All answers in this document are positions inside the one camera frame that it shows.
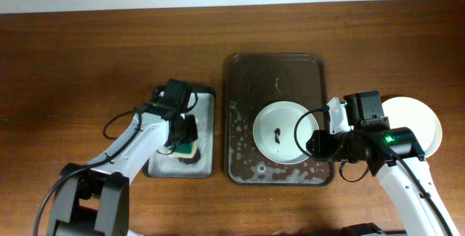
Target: plate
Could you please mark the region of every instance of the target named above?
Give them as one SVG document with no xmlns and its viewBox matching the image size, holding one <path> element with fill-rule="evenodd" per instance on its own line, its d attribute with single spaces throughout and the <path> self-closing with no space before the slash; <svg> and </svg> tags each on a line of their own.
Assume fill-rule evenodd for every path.
<svg viewBox="0 0 465 236">
<path fill-rule="evenodd" d="M 268 159 L 282 164 L 296 164 L 308 159 L 294 141 L 297 120 L 308 110 L 295 102 L 274 102 L 263 108 L 254 121 L 254 141 L 260 152 Z M 318 130 L 313 115 L 302 119 L 297 130 L 297 140 L 304 147 Z"/>
<path fill-rule="evenodd" d="M 409 97 L 395 97 L 383 102 L 391 129 L 408 127 L 415 134 L 425 157 L 433 155 L 442 141 L 442 127 L 437 115 L 423 102 Z"/>
</svg>

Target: brown table surface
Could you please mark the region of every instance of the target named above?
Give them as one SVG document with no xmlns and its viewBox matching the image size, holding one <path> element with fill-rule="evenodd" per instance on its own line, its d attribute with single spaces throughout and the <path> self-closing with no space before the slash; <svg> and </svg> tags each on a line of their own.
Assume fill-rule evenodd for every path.
<svg viewBox="0 0 465 236">
<path fill-rule="evenodd" d="M 222 170 L 225 58 L 241 52 L 321 57 L 329 97 L 379 90 L 427 103 L 443 128 L 441 148 L 428 160 L 432 176 L 465 234 L 465 0 L 1 15 L 1 233 L 29 235 L 60 169 L 102 152 L 110 144 L 102 137 L 106 121 L 147 100 L 168 78 L 217 90 L 214 172 L 201 180 L 140 174 L 131 186 L 134 231 L 273 235 L 366 222 L 402 229 L 371 176 L 352 184 L 336 175 L 323 188 L 242 187 L 228 180 Z M 349 166 L 348 175 L 364 168 Z"/>
</svg>

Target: round white plate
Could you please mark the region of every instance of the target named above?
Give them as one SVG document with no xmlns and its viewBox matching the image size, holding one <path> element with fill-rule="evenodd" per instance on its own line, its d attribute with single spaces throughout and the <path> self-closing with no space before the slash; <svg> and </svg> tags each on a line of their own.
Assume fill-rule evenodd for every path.
<svg viewBox="0 0 465 236">
<path fill-rule="evenodd" d="M 412 130 L 426 157 L 439 148 L 441 123 L 433 110 L 423 102 L 409 97 L 395 97 L 383 102 L 383 110 L 385 116 L 389 117 L 391 129 L 408 127 Z"/>
<path fill-rule="evenodd" d="M 297 120 L 308 110 L 295 102 L 274 102 L 263 108 L 254 121 L 254 141 L 262 154 L 276 163 L 300 163 L 308 156 L 303 154 L 294 141 Z M 276 131 L 279 129 L 279 143 Z M 318 123 L 313 115 L 302 119 L 297 130 L 297 140 L 305 148 Z"/>
</svg>

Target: black tray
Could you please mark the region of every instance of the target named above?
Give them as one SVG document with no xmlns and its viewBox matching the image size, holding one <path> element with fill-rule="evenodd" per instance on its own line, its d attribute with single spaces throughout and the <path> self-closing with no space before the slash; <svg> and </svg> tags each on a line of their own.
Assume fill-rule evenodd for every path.
<svg viewBox="0 0 465 236">
<path fill-rule="evenodd" d="M 275 163 L 260 153 L 252 129 L 260 110 L 277 101 L 307 109 L 327 103 L 324 68 L 310 54 L 237 54 L 227 64 L 225 168 L 236 184 L 324 186 L 333 164 L 307 159 L 293 165 Z M 321 129 L 327 122 L 314 114 Z"/>
</svg>

